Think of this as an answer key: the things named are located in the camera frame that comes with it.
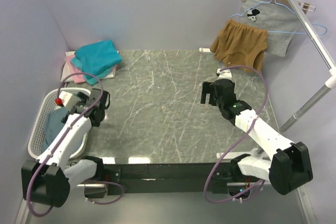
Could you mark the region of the grey-blue t shirt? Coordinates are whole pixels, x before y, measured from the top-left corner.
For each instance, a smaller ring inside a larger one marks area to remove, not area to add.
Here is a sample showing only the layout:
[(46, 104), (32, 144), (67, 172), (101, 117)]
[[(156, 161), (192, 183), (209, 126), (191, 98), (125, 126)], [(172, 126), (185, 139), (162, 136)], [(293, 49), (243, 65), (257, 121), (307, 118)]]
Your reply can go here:
[(68, 110), (66, 108), (58, 108), (49, 114), (47, 114), (44, 122), (44, 134), (45, 139), (41, 144), (41, 151), (44, 152), (57, 137), (62, 130), (64, 123), (63, 118), (67, 115)]

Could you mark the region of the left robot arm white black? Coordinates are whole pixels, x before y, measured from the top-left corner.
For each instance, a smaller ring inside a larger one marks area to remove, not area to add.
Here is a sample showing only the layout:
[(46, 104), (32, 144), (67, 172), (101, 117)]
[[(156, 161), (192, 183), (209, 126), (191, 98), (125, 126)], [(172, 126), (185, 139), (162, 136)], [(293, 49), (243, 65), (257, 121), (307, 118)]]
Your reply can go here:
[(35, 160), (21, 168), (22, 190), (27, 202), (61, 207), (70, 191), (85, 180), (99, 183), (104, 179), (103, 160), (85, 156), (67, 168), (70, 156), (92, 127), (99, 127), (110, 105), (110, 94), (92, 89), (90, 96), (78, 101), (66, 116), (66, 122), (53, 143)]

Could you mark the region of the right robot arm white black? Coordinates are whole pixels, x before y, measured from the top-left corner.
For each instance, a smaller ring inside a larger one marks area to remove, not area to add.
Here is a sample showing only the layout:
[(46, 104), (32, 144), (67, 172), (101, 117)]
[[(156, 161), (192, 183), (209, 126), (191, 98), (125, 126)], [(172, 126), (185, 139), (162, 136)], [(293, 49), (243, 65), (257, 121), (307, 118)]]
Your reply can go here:
[(229, 79), (204, 82), (201, 103), (218, 107), (223, 118), (247, 133), (266, 153), (242, 154), (230, 162), (230, 175), (241, 182), (247, 176), (263, 179), (281, 195), (312, 181), (309, 150), (302, 142), (294, 143), (261, 119), (246, 102), (237, 100), (235, 84)]

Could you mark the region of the white folded t shirt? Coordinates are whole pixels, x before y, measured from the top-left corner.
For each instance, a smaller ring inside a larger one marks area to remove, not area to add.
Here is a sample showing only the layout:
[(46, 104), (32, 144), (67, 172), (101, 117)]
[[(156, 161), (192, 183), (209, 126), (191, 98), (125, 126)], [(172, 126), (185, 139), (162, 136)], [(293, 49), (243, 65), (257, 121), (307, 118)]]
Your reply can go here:
[[(75, 57), (75, 52), (74, 51), (68, 51), (65, 52), (65, 64), (62, 70), (62, 75), (61, 75), (61, 80), (64, 79), (66, 76), (75, 73), (75, 72), (80, 72), (79, 69), (74, 67), (74, 65), (71, 63), (71, 59)], [(113, 66), (113, 68), (110, 70), (109, 74), (106, 75), (105, 77), (101, 79), (111, 79), (114, 78), (116, 75), (116, 68), (117, 65)], [(86, 80), (83, 75), (75, 75), (69, 77), (66, 82), (74, 82), (74, 83), (85, 83)]]

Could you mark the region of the white plastic laundry basket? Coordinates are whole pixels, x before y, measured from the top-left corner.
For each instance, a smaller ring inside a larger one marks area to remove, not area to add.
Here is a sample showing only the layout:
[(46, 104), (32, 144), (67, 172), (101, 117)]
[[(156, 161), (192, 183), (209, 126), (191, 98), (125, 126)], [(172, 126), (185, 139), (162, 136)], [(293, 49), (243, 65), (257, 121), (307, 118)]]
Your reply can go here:
[[(37, 118), (34, 123), (33, 131), (30, 135), (30, 139), (28, 142), (28, 153), (33, 158), (36, 159), (40, 154), (43, 153), (41, 147), (45, 141), (45, 132), (44, 125), (46, 121), (46, 117), (49, 113), (56, 110), (55, 98), (57, 97), (58, 89), (54, 89), (50, 91), (44, 98), (42, 105), (40, 106)], [(90, 90), (85, 88), (61, 88), (61, 91), (66, 91), (72, 94), (77, 94), (78, 92), (82, 92), (86, 95), (90, 95)], [(85, 150), (87, 143), (88, 133), (83, 136), (83, 139), (79, 145), (79, 147), (72, 153), (70, 159), (74, 159), (79, 157)]]

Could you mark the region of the teal folded t shirt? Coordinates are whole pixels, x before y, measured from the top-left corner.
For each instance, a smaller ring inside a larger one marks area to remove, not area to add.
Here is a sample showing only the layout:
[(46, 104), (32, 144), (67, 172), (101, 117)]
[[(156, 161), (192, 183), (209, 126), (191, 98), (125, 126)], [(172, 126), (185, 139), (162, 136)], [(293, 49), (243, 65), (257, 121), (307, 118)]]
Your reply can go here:
[(71, 64), (81, 72), (98, 79), (106, 77), (114, 66), (122, 61), (111, 40), (99, 41), (80, 47), (75, 51)]

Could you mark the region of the brown shorts hanging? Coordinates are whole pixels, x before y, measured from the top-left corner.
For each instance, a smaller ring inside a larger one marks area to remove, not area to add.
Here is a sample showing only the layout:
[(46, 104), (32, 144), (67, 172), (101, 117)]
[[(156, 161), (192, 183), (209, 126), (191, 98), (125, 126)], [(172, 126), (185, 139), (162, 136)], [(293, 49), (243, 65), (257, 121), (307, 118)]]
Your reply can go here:
[(267, 31), (229, 19), (209, 49), (227, 67), (242, 65), (248, 67), (245, 72), (251, 72), (250, 68), (260, 72), (267, 49)]

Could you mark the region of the grey panda shirt hanging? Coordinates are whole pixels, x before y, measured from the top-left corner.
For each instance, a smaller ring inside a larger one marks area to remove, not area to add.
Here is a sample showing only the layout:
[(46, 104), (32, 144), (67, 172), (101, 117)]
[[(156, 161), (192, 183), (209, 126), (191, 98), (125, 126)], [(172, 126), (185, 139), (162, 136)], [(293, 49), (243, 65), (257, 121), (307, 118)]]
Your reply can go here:
[(288, 46), (297, 31), (299, 20), (288, 8), (261, 3), (258, 0), (246, 0), (241, 3), (240, 12), (244, 14), (239, 22), (267, 31), (266, 52), (285, 57)]

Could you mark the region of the metal clothes rack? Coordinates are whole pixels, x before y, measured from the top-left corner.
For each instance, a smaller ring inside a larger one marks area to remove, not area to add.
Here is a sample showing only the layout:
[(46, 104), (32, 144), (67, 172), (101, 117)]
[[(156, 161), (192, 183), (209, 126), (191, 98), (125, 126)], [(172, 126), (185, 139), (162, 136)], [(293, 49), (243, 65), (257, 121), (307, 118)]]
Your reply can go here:
[[(312, 22), (328, 29), (321, 40), (329, 54), (335, 56), (335, 0), (308, 0), (317, 10), (311, 13)], [(263, 78), (255, 74), (234, 71), (236, 92), (240, 99), (254, 109), (269, 95), (262, 118), (273, 127), (282, 126), (319, 88), (329, 72), (311, 40), (304, 35), (294, 36), (284, 58), (267, 55), (263, 65)], [(310, 153), (316, 178), (335, 167), (335, 91), (325, 94), (303, 115), (285, 136), (303, 142)]]

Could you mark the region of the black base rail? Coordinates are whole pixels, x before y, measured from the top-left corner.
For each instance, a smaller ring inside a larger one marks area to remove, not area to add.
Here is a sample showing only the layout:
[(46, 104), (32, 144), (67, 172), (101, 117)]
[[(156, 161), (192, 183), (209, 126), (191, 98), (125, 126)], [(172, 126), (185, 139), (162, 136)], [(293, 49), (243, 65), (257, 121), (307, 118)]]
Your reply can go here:
[(214, 163), (107, 164), (99, 179), (107, 196), (141, 193), (197, 193), (204, 190)]

